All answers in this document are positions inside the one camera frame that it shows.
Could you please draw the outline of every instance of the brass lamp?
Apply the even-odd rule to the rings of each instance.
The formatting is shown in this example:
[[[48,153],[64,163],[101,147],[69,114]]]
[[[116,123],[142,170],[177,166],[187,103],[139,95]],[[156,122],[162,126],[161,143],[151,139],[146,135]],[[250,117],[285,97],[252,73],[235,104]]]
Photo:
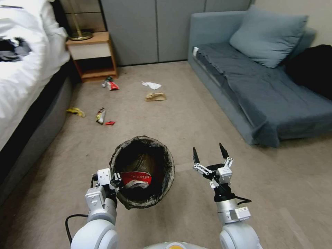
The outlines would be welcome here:
[[[73,5],[72,5],[72,2],[71,0],[68,0],[69,2],[69,6],[71,8],[71,14],[72,14],[72,17],[73,17],[73,21],[74,21],[74,24],[75,24],[75,27],[76,27],[76,32],[73,32],[71,34],[71,36],[69,36],[69,39],[70,40],[87,40],[87,39],[90,39],[91,37],[93,37],[93,34],[91,32],[82,32],[80,30],[80,27],[79,27],[79,24],[77,22],[77,19],[76,19],[76,16],[75,16],[75,13],[74,13],[74,8],[73,8]]]

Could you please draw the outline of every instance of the nightstand drawer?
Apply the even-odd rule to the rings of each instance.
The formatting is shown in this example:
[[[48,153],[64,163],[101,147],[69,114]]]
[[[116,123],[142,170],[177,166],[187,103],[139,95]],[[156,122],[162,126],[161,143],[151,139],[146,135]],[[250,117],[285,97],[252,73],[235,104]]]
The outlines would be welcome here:
[[[111,56],[108,43],[69,45],[74,60]]]

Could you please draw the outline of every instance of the gray wall panel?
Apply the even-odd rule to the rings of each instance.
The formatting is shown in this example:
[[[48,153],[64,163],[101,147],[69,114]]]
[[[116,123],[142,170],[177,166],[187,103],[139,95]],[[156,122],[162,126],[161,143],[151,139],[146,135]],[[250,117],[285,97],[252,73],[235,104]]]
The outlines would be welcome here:
[[[154,0],[102,0],[119,65],[157,62]]]
[[[72,14],[66,14],[69,26],[72,30],[76,30]],[[96,13],[79,13],[76,14],[77,22],[80,29],[88,29],[92,32],[106,31],[101,12]]]
[[[206,12],[247,10],[250,0],[207,0]]]
[[[190,15],[204,12],[205,0],[157,0],[159,61],[188,57]]]
[[[100,12],[100,6],[98,0],[70,0],[74,12]],[[71,9],[68,0],[60,0],[65,13],[71,13]]]

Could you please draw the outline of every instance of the white duvet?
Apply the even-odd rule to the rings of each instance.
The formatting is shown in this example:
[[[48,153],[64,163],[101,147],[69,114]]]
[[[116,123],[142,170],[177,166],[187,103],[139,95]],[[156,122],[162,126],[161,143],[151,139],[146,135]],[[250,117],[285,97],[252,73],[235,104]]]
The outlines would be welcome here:
[[[31,104],[60,67],[69,60],[66,33],[46,0],[10,0],[0,5],[0,36],[22,37],[32,52],[18,62],[0,62],[0,150]]]

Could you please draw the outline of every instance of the gray bed frame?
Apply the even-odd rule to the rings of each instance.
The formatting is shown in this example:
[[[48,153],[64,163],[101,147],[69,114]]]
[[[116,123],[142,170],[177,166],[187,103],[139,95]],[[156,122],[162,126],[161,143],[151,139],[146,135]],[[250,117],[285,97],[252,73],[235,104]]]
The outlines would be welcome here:
[[[39,126],[30,137],[4,182],[0,185],[0,205],[6,200],[15,186],[27,174],[61,130],[66,119],[66,109],[70,104],[71,96],[72,83],[70,78],[67,77],[47,109]]]
[[[226,11],[196,13],[191,15],[190,36],[188,49],[188,62],[214,97],[227,117],[236,129],[241,133],[244,140],[254,145],[257,142],[251,135],[252,128],[242,109],[218,86],[220,83],[205,69],[205,67],[193,56],[193,47],[209,44],[227,42],[238,30],[246,11]],[[297,46],[289,55],[292,58],[308,48],[315,39],[316,31],[306,28],[305,33]]]

